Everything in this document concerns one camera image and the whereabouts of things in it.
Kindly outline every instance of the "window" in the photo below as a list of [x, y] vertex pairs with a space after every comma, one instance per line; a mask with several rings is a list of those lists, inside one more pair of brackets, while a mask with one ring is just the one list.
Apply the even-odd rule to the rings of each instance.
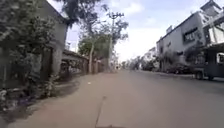
[[160, 53], [163, 53], [163, 47], [160, 47], [159, 51], [160, 51]]
[[217, 63], [224, 64], [224, 53], [218, 53], [217, 54]]
[[197, 35], [197, 28], [194, 28], [183, 35], [184, 43], [187, 44], [189, 42], [195, 41]]

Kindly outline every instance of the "green tree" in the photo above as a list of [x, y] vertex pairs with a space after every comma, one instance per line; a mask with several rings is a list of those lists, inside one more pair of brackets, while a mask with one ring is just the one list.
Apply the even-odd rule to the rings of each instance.
[[4, 69], [9, 63], [7, 60], [19, 61], [17, 64], [29, 63], [27, 53], [40, 54], [52, 40], [53, 21], [39, 18], [37, 7], [35, 0], [0, 1], [0, 48]]
[[[123, 34], [122, 30], [128, 27], [128, 23], [124, 21], [117, 21], [114, 26], [113, 46], [118, 40], [124, 40], [128, 37]], [[109, 57], [109, 43], [111, 40], [111, 28], [109, 23], [101, 24], [94, 32], [94, 37], [82, 36], [79, 42], [79, 53], [89, 56], [91, 50], [91, 43], [95, 40], [95, 48], [93, 51], [94, 59], [105, 59]]]
[[96, 7], [107, 10], [107, 5], [101, 5], [102, 0], [56, 0], [63, 1], [63, 11], [68, 16], [70, 26], [73, 23], [81, 23], [81, 26], [86, 30], [86, 34], [91, 37], [91, 49], [89, 52], [89, 73], [92, 73], [93, 52], [95, 48], [95, 33], [94, 27], [98, 24], [98, 12]]

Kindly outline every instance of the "roof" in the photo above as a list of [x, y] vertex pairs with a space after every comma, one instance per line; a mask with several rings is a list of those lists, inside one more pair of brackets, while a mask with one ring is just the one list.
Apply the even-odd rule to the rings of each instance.
[[184, 23], [186, 23], [190, 18], [192, 18], [196, 13], [195, 12], [193, 14], [191, 14], [187, 19], [185, 19], [183, 22], [181, 22], [178, 26], [176, 26], [175, 28], [173, 28], [173, 30], [171, 30], [169, 33], [167, 33], [165, 36], [161, 37], [156, 43], [159, 43], [159, 41], [163, 40], [164, 38], [166, 38], [169, 34], [171, 34], [174, 30], [176, 30], [178, 27], [180, 27], [181, 25], [183, 25]]
[[73, 51], [69, 51], [69, 50], [64, 50], [63, 51], [63, 53], [65, 54], [65, 55], [71, 55], [71, 56], [74, 56], [74, 57], [79, 57], [79, 58], [83, 58], [83, 59], [88, 59], [88, 57], [86, 57], [86, 56], [82, 56], [82, 55], [80, 55], [80, 54], [78, 54], [78, 53], [75, 53], [75, 52], [73, 52]]
[[201, 7], [201, 9], [202, 10], [206, 10], [206, 9], [208, 9], [211, 6], [215, 6], [215, 7], [217, 7], [220, 10], [222, 9], [216, 2], [214, 2], [214, 0], [209, 0], [207, 3], [205, 3], [205, 5], [203, 5]]
[[59, 20], [67, 24], [66, 18], [64, 18], [47, 0], [43, 0], [43, 1], [46, 2], [47, 6], [57, 15]]

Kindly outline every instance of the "white building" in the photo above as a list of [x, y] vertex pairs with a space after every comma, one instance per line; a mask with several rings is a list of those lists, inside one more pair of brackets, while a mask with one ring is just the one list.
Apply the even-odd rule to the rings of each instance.
[[157, 42], [160, 69], [165, 71], [174, 64], [188, 65], [188, 51], [192, 47], [207, 45], [204, 26], [221, 13], [221, 7], [210, 0], [177, 27], [169, 27], [167, 34]]

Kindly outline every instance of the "road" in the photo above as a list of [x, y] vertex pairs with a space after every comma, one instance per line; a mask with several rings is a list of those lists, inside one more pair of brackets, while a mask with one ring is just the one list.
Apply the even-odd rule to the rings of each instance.
[[224, 83], [120, 71], [43, 106], [8, 128], [223, 128]]

